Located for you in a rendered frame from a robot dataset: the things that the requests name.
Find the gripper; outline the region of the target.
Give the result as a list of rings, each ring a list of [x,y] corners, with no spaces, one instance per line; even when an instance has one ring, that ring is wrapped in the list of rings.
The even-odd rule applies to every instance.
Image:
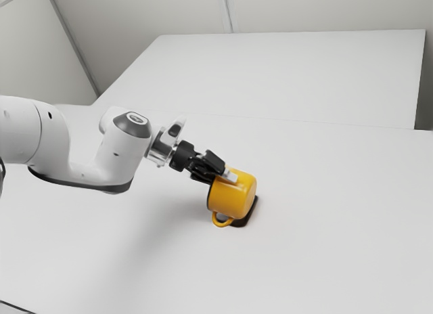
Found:
[[[238,179],[238,175],[228,169],[225,162],[214,152],[210,150],[206,150],[204,154],[196,152],[194,145],[185,140],[180,141],[176,146],[169,167],[178,172],[187,169],[191,179],[206,185],[212,185],[214,175],[230,183],[236,183]]]

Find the yellow mug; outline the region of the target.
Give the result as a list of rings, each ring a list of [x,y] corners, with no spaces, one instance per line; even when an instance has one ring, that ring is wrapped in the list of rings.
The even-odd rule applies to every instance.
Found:
[[[236,182],[217,175],[210,185],[207,208],[212,212],[212,223],[217,227],[245,227],[254,211],[258,196],[254,175],[231,168]]]

